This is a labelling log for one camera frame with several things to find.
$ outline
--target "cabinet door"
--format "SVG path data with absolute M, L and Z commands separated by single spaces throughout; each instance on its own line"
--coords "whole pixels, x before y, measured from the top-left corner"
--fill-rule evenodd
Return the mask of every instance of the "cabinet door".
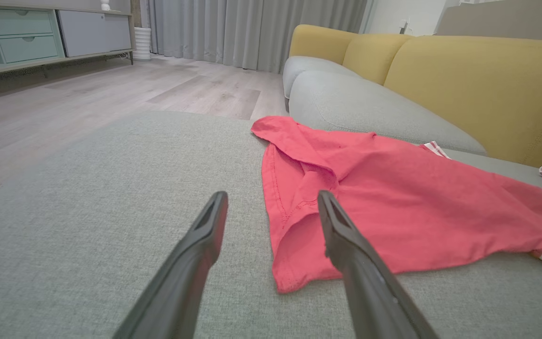
M 104 15 L 106 19 L 106 43 L 108 51 L 131 49 L 129 17 L 126 15 Z
M 108 52 L 103 14 L 60 10 L 58 17 L 67 57 Z

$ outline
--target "sheer white curtain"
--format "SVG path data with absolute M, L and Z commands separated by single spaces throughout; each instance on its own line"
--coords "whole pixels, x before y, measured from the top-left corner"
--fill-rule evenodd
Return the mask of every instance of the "sheer white curtain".
M 149 0 L 152 51 L 279 73 L 292 32 L 358 32 L 367 0 Z

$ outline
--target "gray upholstery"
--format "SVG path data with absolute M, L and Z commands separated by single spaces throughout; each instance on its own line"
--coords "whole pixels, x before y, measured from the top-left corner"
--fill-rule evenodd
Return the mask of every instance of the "gray upholstery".
M 288 58 L 288 60 L 286 60 L 283 72 L 284 96 L 287 99 L 290 99 L 290 90 L 292 89 L 292 83 L 294 83 L 296 77 L 304 71 L 324 71 L 329 73 L 348 75 L 361 79 L 361 77 L 357 73 L 329 60 L 313 58 L 311 56 L 291 56 Z
M 369 132 L 486 154 L 473 137 L 413 101 L 365 79 L 307 71 L 292 85 L 290 116 L 314 129 Z
M 278 295 L 252 122 L 143 113 L 0 187 L 0 337 L 110 336 L 209 196 L 228 191 L 196 337 L 352 337 L 342 281 Z M 535 168 L 447 153 L 542 187 Z M 542 338 L 542 262 L 398 275 L 444 338 Z

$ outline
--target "yellow upholstery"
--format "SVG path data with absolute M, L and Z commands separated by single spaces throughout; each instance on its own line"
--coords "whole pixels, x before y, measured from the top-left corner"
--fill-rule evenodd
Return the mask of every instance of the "yellow upholstery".
M 290 56 L 312 56 L 342 65 L 346 48 L 357 35 L 331 28 L 298 25 L 292 35 Z
M 394 55 L 411 38 L 404 34 L 360 34 L 348 45 L 342 65 L 364 79 L 383 84 Z
M 542 164 L 542 40 L 416 37 L 384 86 L 463 129 L 491 157 Z

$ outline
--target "red shirt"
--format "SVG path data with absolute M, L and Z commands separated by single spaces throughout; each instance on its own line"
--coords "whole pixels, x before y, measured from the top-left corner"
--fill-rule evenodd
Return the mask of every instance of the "red shirt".
M 325 257 L 317 196 L 331 191 L 393 273 L 465 265 L 497 251 L 542 254 L 542 189 L 375 133 L 267 116 L 265 205 L 280 293 L 340 273 Z

